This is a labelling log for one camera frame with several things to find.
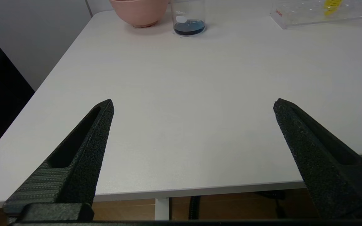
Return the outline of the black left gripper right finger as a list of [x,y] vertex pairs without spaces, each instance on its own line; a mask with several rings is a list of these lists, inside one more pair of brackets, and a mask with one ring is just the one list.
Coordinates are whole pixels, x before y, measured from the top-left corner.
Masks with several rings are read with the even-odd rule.
[[319,215],[362,219],[362,157],[294,103],[273,110]]

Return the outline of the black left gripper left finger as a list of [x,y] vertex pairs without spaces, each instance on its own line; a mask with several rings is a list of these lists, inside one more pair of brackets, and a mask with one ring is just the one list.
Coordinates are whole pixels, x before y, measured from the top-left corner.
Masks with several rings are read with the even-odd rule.
[[5,214],[17,217],[32,203],[92,204],[113,115],[111,99],[95,105],[4,202]]

